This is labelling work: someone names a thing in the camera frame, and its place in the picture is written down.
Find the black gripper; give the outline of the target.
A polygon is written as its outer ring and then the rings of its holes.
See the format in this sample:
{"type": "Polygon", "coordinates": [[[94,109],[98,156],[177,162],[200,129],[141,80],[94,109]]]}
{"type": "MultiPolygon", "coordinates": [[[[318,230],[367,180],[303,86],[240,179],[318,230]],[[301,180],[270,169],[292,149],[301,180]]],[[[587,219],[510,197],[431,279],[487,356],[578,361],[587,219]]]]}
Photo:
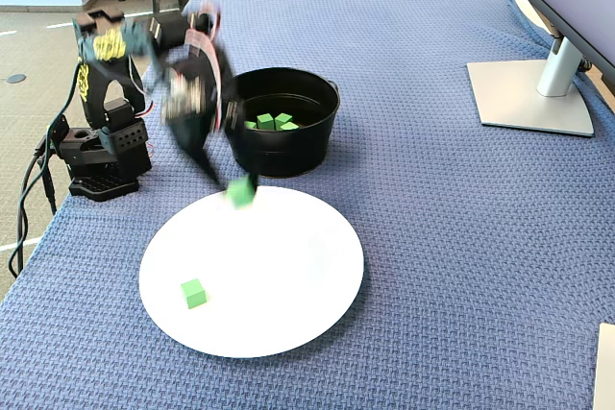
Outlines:
{"type": "Polygon", "coordinates": [[[216,51],[211,60],[204,52],[169,64],[164,69],[167,96],[162,100],[161,119],[178,146],[219,189],[222,182],[205,150],[209,134],[224,130],[234,154],[243,160],[253,190],[258,189],[258,163],[249,155],[245,103],[237,92],[227,53],[216,51]]]}

